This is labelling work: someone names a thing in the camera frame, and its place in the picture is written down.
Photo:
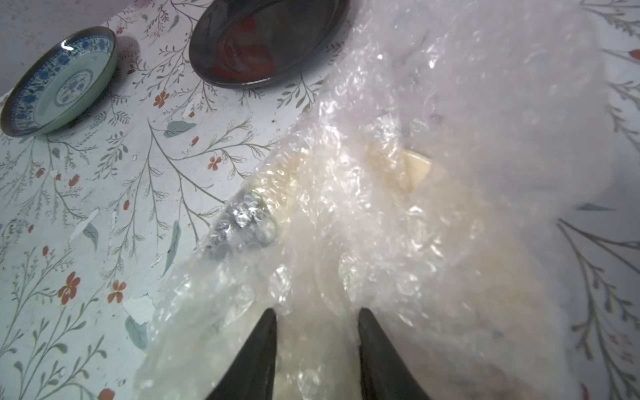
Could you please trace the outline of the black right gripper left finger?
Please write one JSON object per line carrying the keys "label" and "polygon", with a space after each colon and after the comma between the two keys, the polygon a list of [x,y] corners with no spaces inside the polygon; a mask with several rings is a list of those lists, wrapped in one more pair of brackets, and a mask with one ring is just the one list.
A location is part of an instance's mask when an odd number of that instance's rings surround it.
{"label": "black right gripper left finger", "polygon": [[277,315],[266,309],[206,400],[271,400],[278,346]]}

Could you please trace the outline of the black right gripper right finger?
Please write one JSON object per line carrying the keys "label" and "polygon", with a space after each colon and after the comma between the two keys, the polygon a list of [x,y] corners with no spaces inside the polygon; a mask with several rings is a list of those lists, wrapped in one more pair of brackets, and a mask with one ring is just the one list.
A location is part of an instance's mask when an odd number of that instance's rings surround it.
{"label": "black right gripper right finger", "polygon": [[368,308],[358,313],[362,399],[430,400]]}

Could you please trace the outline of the cream dinner plate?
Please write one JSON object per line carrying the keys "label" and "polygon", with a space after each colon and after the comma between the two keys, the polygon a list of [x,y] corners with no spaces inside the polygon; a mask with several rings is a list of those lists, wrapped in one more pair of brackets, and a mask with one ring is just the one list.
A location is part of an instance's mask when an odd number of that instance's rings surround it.
{"label": "cream dinner plate", "polygon": [[220,381],[263,312],[277,315],[276,399],[361,399],[370,309],[431,399],[561,393],[535,261],[470,191],[408,150],[280,153],[210,234],[223,295]]}

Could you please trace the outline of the clear bubble wrap sheet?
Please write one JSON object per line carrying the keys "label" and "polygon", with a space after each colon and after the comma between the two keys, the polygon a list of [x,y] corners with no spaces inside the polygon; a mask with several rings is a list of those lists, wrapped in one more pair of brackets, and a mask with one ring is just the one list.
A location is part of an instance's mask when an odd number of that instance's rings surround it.
{"label": "clear bubble wrap sheet", "polygon": [[158,302],[136,399],[577,399],[553,225],[609,179],[573,1],[361,1]]}

